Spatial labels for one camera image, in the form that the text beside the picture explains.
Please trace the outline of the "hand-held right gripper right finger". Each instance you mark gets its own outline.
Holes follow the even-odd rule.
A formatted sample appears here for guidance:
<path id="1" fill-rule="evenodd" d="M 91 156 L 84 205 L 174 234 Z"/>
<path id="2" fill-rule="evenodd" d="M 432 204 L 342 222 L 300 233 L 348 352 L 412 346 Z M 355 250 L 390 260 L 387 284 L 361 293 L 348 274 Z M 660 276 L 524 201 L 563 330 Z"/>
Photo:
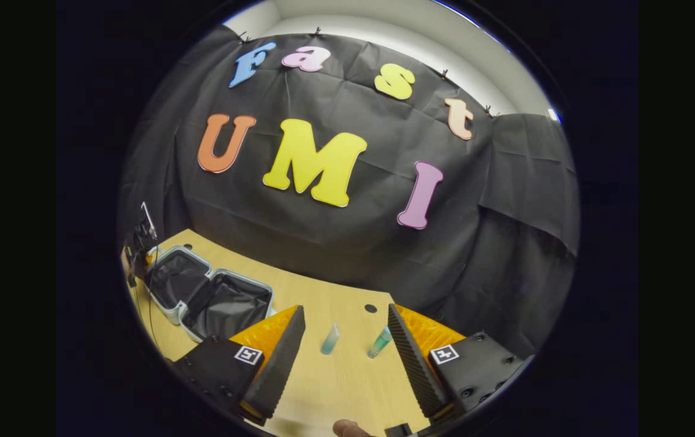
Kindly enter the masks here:
<path id="1" fill-rule="evenodd" d="M 391 303 L 388 329 L 422 414 L 432 424 L 480 414 L 527 368 L 485 332 L 471 336 Z"/>

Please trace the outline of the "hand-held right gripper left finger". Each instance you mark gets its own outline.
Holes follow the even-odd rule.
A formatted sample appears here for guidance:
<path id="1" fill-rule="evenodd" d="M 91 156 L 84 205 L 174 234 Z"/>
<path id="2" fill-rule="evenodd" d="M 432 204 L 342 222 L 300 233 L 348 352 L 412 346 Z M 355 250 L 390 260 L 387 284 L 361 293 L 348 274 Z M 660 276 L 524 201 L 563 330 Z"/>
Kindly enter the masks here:
<path id="1" fill-rule="evenodd" d="M 263 426 L 277 409 L 305 330 L 305 308 L 292 305 L 232 337 L 206 338 L 171 367 L 215 410 Z"/>

